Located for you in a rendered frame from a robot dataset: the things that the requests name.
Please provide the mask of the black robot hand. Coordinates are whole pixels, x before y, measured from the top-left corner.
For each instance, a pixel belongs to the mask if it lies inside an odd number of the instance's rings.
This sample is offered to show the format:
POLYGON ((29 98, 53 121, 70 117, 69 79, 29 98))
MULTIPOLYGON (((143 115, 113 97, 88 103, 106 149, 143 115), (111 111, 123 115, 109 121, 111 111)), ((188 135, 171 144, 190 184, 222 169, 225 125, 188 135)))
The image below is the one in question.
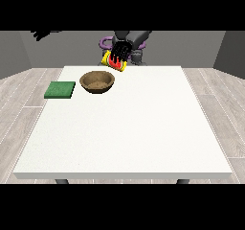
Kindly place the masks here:
POLYGON ((56 34, 56 31, 31 31, 31 34, 37 41, 40 41, 42 38, 50 34, 56 34))
POLYGON ((111 60, 114 63, 119 61, 127 61, 128 54, 132 50, 132 45, 127 41, 118 41, 112 48, 111 60))

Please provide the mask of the brown wooden bowl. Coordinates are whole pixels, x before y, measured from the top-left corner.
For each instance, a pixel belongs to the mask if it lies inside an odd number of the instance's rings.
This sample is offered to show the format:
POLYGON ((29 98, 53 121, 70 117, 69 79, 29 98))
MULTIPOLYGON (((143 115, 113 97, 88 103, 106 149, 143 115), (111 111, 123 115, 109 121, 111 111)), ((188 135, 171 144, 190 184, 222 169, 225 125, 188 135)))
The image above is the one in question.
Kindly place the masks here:
POLYGON ((115 77, 106 71, 91 71, 80 79, 80 85, 89 93, 102 94, 107 92, 115 82, 115 77))

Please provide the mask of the green square pad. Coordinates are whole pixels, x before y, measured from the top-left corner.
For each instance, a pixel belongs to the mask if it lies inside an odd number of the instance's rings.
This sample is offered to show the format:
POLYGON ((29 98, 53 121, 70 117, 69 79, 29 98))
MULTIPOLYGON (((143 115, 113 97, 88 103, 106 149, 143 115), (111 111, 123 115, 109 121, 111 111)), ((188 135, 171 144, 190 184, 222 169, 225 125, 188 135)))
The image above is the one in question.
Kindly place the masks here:
POLYGON ((45 94, 45 99, 70 99, 76 83, 74 81, 52 81, 45 94))

